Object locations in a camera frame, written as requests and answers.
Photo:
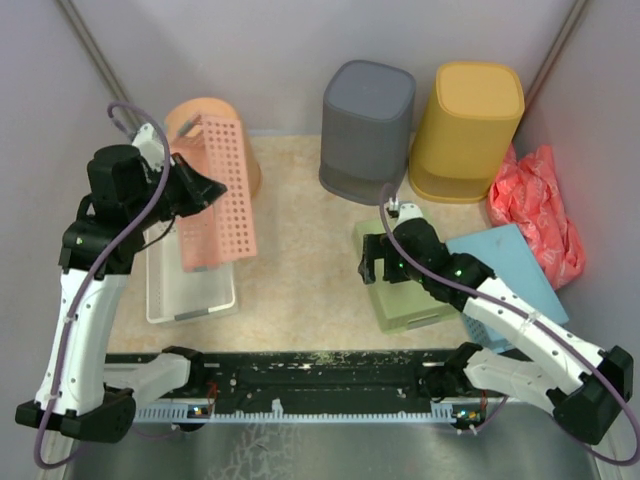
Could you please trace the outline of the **blue plastic basket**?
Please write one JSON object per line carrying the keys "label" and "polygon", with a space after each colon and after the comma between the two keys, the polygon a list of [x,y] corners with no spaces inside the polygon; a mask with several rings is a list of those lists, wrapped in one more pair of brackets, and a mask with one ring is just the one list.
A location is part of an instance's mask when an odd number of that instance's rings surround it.
{"label": "blue plastic basket", "polygon": [[509,224],[446,241],[451,253],[469,253],[494,270],[522,300],[558,325],[569,317],[516,225]]}

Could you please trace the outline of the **green plastic basket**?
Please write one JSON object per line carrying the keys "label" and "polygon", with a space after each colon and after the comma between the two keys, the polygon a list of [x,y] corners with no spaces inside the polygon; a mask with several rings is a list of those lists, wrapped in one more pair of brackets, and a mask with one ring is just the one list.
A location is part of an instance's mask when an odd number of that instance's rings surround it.
{"label": "green plastic basket", "polygon": [[[355,224],[352,242],[359,263],[363,236],[366,234],[386,234],[386,231],[378,218]],[[400,333],[450,320],[457,315],[452,306],[434,299],[424,290],[421,283],[411,279],[407,282],[390,284],[382,279],[382,273],[382,262],[376,261],[376,282],[365,285],[382,332]]]}

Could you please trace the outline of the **white plastic basket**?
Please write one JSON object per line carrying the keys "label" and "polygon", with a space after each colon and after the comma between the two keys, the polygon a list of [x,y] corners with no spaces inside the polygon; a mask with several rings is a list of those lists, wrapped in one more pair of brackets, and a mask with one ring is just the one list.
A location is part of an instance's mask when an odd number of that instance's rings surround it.
{"label": "white plastic basket", "polygon": [[186,272],[174,226],[161,222],[147,230],[145,237],[151,244],[145,249],[146,319],[150,324],[170,325],[238,311],[231,263]]}

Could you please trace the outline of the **pink plastic basket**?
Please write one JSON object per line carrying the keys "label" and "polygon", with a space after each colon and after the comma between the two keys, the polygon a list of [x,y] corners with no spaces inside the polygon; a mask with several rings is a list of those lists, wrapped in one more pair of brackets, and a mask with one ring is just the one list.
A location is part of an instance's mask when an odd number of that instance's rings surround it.
{"label": "pink plastic basket", "polygon": [[226,192],[197,215],[177,220],[183,270],[215,268],[257,255],[250,176],[241,122],[198,113],[171,143],[197,173]]}

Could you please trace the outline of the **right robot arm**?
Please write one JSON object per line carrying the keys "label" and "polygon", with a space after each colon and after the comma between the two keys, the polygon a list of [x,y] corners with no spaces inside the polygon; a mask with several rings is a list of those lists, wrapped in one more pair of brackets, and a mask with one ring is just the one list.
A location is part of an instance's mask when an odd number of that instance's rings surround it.
{"label": "right robot arm", "polygon": [[551,321],[516,294],[488,265],[453,253],[422,217],[399,219],[385,233],[362,237],[358,272],[365,284],[414,282],[432,298],[502,334],[524,359],[467,342],[423,379],[427,392],[466,396],[489,390],[549,414],[576,440],[597,445],[633,394],[633,357],[605,350]]}

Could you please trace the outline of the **grey mesh bin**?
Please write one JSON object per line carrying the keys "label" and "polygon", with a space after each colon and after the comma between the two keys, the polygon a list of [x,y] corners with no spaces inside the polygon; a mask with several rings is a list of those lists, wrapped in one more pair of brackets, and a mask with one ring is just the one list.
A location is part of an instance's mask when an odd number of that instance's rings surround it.
{"label": "grey mesh bin", "polygon": [[404,178],[416,81],[367,60],[342,65],[323,96],[320,184],[346,200],[375,205],[382,187]]}

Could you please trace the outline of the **orange capybara bucket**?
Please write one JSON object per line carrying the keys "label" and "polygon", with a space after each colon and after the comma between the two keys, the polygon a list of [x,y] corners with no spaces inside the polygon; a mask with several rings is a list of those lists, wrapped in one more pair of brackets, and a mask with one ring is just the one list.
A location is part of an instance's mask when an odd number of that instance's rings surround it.
{"label": "orange capybara bucket", "polygon": [[199,97],[190,99],[171,110],[165,117],[167,137],[172,140],[180,127],[197,113],[212,115],[216,117],[233,119],[240,122],[242,127],[242,138],[244,141],[244,152],[248,171],[251,197],[254,198],[261,187],[262,172],[258,161],[255,158],[253,147],[250,142],[248,131],[244,121],[238,111],[228,102],[214,97]]}

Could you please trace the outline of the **yellow mesh bin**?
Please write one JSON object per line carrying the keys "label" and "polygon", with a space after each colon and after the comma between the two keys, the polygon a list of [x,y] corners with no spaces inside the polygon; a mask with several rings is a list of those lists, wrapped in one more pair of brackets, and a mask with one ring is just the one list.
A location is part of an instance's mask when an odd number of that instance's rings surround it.
{"label": "yellow mesh bin", "polygon": [[441,203],[484,199],[524,110],[512,68],[478,61],[441,65],[409,155],[416,195]]}

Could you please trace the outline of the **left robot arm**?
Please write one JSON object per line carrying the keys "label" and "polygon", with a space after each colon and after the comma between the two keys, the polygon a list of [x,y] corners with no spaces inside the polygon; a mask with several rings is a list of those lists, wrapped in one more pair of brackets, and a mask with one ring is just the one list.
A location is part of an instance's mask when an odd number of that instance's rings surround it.
{"label": "left robot arm", "polygon": [[40,433],[116,443],[138,409],[172,391],[194,397],[207,387],[202,353],[185,347],[167,347],[111,384],[104,366],[145,230],[200,213],[227,188],[197,173],[178,153],[154,171],[132,145],[96,151],[87,174],[91,191],[62,240],[61,305],[49,365],[35,399],[17,407],[15,421]]}

